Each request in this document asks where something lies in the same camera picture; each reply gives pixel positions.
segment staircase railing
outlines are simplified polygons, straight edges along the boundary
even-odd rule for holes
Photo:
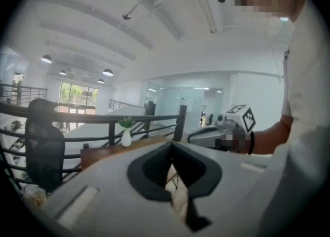
[[[0,103],[24,106],[36,98],[46,99],[48,89],[0,83]]]
[[[128,103],[123,103],[118,100],[111,99],[109,103],[109,109],[116,110],[121,107],[138,107],[138,108],[143,108],[141,106],[133,105],[133,104],[128,104]]]
[[[153,102],[150,102],[149,106],[151,107],[149,109],[149,112],[154,111],[154,105]],[[174,131],[171,131],[167,134],[164,134],[164,137],[167,137],[171,134],[174,134],[173,141],[181,141],[183,136],[183,130],[184,130],[184,124],[185,124],[185,118],[186,118],[186,111],[187,106],[181,106],[179,114],[177,115],[165,115],[165,116],[154,116],[154,115],[142,115],[142,116],[131,116],[132,120],[136,122],[136,126],[134,130],[131,131],[132,136],[136,136],[138,134],[146,134],[148,135],[151,132],[159,131],[167,128],[173,128],[175,127]],[[18,117],[28,117],[27,108],[26,107],[19,107],[19,106],[13,106],[5,103],[0,103],[0,113],[12,115],[12,116],[18,116]],[[72,113],[64,113],[64,112],[52,112],[49,114],[49,117],[53,122],[70,122],[70,123],[88,123],[88,124],[108,124],[109,127],[109,134],[105,137],[83,137],[83,138],[64,138],[65,142],[88,142],[88,141],[101,141],[101,140],[107,140],[105,145],[115,145],[119,143],[121,137],[123,136],[123,132],[119,134],[115,134],[114,128],[115,124],[118,123],[123,117],[126,117],[126,115],[88,115],[88,114],[72,114]],[[147,123],[147,127],[150,127],[151,121],[162,121],[162,120],[171,120],[176,119],[176,124],[172,124],[169,126],[159,127],[155,129],[146,129],[145,124]],[[17,138],[25,138],[24,133],[17,133],[10,130],[0,129],[0,133],[17,137]],[[20,171],[26,171],[26,167],[23,166],[17,166],[12,165],[7,162],[5,154],[12,154],[16,156],[25,157],[25,152],[18,152],[15,150],[11,150],[8,148],[3,148],[1,142],[0,142],[0,157],[2,164],[4,165],[4,168],[7,169],[9,178],[13,180],[13,182],[16,183],[17,187],[21,189],[20,183],[26,183],[26,184],[34,184],[33,181],[29,179],[21,179],[16,178],[12,170],[20,170]],[[80,154],[71,154],[71,155],[64,155],[64,159],[79,159]],[[80,172],[81,167],[75,166],[74,168],[67,168],[63,169],[63,173],[76,173]]]

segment chair backrest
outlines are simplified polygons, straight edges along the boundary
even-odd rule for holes
[[[63,133],[52,125],[53,103],[33,100],[25,123],[26,169],[29,178],[47,192],[62,184],[65,141]]]

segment white shirt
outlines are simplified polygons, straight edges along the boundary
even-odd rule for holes
[[[288,142],[330,124],[329,32],[311,0],[305,0],[294,22],[285,53],[282,114],[293,117]]]

